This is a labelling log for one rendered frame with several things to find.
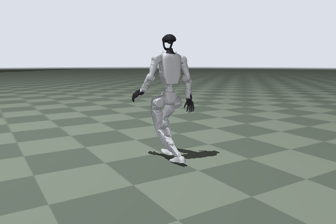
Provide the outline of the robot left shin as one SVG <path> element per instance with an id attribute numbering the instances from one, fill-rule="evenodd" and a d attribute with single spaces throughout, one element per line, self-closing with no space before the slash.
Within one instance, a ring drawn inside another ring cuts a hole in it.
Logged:
<path id="1" fill-rule="evenodd" d="M 165 135 L 163 134 L 163 132 L 161 130 L 157 130 L 157 135 L 159 137 L 159 140 L 161 141 L 161 143 L 169 150 L 171 151 L 171 153 L 179 158 L 179 155 L 182 156 L 180 154 L 180 152 L 177 150 L 171 136 L 168 134 L 168 135 Z"/>

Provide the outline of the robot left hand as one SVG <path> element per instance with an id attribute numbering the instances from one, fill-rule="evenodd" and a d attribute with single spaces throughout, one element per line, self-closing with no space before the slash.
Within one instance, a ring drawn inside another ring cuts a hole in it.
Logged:
<path id="1" fill-rule="evenodd" d="M 135 93 L 132 96 L 132 101 L 134 102 L 134 99 L 137 98 L 139 95 L 143 95 L 144 92 L 140 92 L 140 89 L 135 91 Z"/>

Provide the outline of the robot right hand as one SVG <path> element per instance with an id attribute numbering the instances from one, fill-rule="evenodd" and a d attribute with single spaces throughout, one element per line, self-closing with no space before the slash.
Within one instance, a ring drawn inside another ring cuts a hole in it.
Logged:
<path id="1" fill-rule="evenodd" d="M 192 112 L 192 106 L 193 106 L 193 111 L 194 111 L 194 103 L 192 101 L 192 95 L 190 95 L 190 99 L 186 98 L 186 103 L 184 105 L 184 108 L 185 108 L 186 104 L 187 104 L 187 110 L 186 111 L 188 111 L 188 106 L 189 106 L 189 112 L 190 112 L 190 109 L 191 109 L 191 112 Z"/>

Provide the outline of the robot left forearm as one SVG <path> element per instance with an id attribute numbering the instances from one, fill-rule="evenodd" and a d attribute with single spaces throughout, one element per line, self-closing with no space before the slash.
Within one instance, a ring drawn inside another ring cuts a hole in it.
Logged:
<path id="1" fill-rule="evenodd" d="M 148 76 L 149 76 L 149 74 L 147 74 L 147 76 L 146 76 L 146 78 L 145 78 L 145 81 L 144 81 L 144 84 L 142 85 L 142 87 L 141 87 L 141 89 L 140 89 L 140 92 L 144 92 L 144 94 L 145 94 L 145 92 L 147 91 L 149 85 L 151 84 L 151 82 L 147 80 L 147 79 L 148 79 Z"/>

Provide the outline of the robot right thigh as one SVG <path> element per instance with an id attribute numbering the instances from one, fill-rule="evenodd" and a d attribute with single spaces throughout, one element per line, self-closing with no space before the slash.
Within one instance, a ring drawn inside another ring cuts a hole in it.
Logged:
<path id="1" fill-rule="evenodd" d="M 172 113 L 176 110 L 176 108 L 180 108 L 182 106 L 182 101 L 179 96 L 176 98 L 176 104 L 175 105 L 166 105 L 163 110 L 163 127 L 168 126 L 168 118 L 172 115 Z"/>

